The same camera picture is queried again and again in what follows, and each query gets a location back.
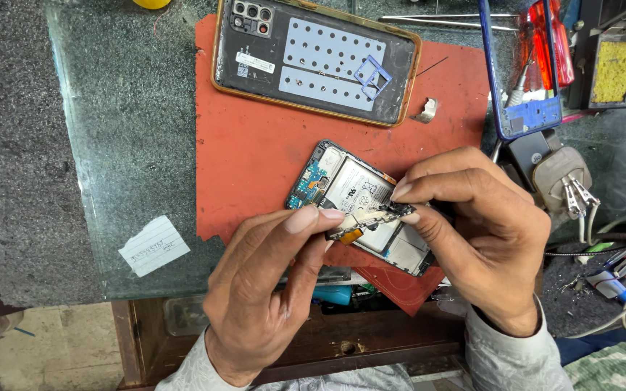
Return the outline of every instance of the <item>green fabric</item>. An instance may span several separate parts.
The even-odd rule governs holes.
[[[564,370],[575,390],[626,390],[626,342],[574,361]]]

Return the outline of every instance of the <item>camera module cutout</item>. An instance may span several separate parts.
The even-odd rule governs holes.
[[[274,12],[269,7],[236,0],[231,9],[231,28],[260,38],[271,38],[271,22]]]

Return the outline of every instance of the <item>man's left hand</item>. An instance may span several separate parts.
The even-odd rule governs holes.
[[[312,205],[245,220],[209,277],[204,336],[209,360],[232,386],[247,386],[281,356],[308,318],[310,300],[332,244],[322,232],[344,213]],[[273,293],[294,259],[287,287]]]

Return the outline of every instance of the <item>shirt sleeve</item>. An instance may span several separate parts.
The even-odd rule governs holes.
[[[527,338],[496,331],[469,306],[465,354],[476,390],[573,390],[557,345],[547,332],[543,308],[535,301],[542,322],[538,332]]]
[[[219,376],[206,355],[203,331],[180,368],[163,379],[156,391],[242,391],[247,388],[231,386]]]

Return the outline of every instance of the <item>handwritten note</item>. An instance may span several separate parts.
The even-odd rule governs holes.
[[[118,250],[137,276],[144,277],[159,267],[187,254],[190,248],[182,240],[166,215],[148,223],[138,235]]]

